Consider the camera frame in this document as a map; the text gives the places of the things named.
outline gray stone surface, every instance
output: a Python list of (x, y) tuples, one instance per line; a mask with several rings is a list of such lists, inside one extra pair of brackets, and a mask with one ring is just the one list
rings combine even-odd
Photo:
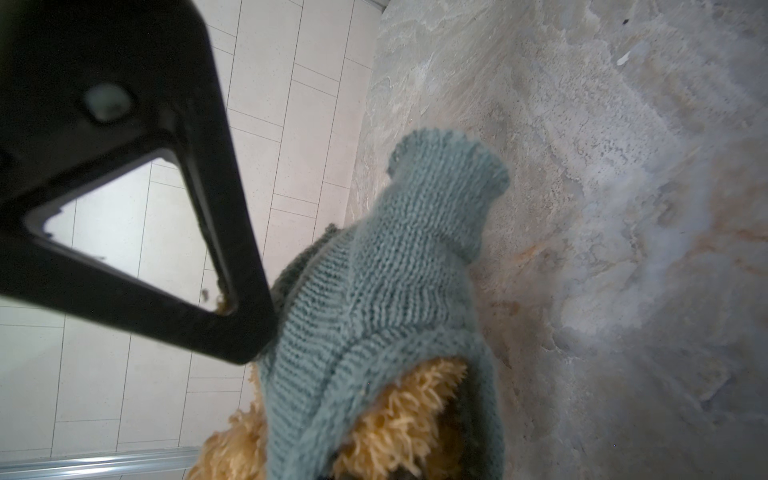
[(393, 0), (347, 220), (416, 127), (505, 159), (507, 478), (768, 478), (768, 3)]

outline white mark on countertop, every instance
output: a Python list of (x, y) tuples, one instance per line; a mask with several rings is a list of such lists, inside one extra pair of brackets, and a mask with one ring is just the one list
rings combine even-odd
[(618, 59), (618, 61), (616, 62), (616, 65), (622, 66), (625, 63), (627, 63), (627, 61), (629, 61), (629, 51), (626, 54), (624, 54), (623, 57)]

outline tiled floor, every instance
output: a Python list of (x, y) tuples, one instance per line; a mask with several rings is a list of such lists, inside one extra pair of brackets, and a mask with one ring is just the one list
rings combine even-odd
[[(328, 223), (343, 223), (380, 13), (363, 0), (196, 3), (271, 282)], [(216, 274), (168, 162), (77, 199), (46, 230), (215, 306)], [(0, 461), (199, 445), (247, 405), (246, 376), (242, 366), (0, 298)]]

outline plush toy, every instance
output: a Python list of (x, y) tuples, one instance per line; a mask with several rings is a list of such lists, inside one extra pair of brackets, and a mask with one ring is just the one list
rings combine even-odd
[(478, 142), (417, 131), (370, 215), (331, 226), (273, 286), (276, 341), (249, 412), (203, 446), (188, 480), (500, 480), (491, 355), (466, 266), (506, 169)]

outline blue knit sweater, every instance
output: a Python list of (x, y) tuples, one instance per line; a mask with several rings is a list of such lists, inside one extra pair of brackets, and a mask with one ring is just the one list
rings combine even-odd
[(458, 400), (465, 473), (502, 478), (494, 371), (466, 267), (506, 169), (463, 134), (422, 130), (397, 145), (388, 173), (366, 219), (328, 230), (276, 281), (280, 334), (258, 359), (268, 480), (327, 473), (379, 392), (438, 356), (468, 363)]

